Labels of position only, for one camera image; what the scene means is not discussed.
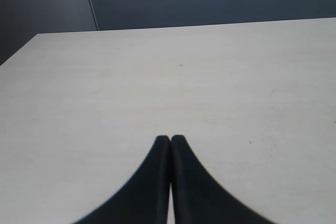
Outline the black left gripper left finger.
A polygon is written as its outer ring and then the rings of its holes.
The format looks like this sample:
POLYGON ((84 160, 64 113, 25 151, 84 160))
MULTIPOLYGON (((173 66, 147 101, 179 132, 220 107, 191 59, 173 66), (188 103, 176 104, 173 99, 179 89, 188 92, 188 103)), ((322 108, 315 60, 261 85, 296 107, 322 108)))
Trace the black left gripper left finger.
POLYGON ((157 136, 131 178, 77 223, 167 223, 170 197, 170 139, 157 136))

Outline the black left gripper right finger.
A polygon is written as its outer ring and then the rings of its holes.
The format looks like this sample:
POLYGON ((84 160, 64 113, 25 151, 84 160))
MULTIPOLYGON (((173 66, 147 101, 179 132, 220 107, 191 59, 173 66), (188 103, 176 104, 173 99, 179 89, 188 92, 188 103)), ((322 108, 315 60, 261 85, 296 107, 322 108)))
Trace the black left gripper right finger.
POLYGON ((171 139, 176 223, 272 223, 226 191, 204 168, 183 135, 171 139))

